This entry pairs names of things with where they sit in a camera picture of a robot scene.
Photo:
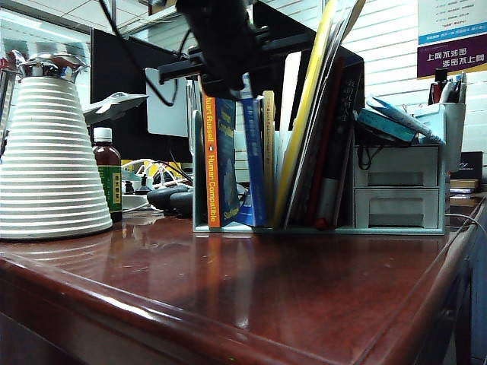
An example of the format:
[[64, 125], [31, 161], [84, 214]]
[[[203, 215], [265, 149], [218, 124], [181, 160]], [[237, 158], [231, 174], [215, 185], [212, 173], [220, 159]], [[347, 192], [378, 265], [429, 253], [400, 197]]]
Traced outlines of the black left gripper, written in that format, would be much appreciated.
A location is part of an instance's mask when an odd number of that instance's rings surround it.
[[178, 1], [196, 39], [188, 58], [158, 68], [159, 83], [200, 75], [210, 97], [240, 100], [243, 75], [253, 97], [275, 90], [285, 57], [310, 49], [313, 31], [261, 1]]

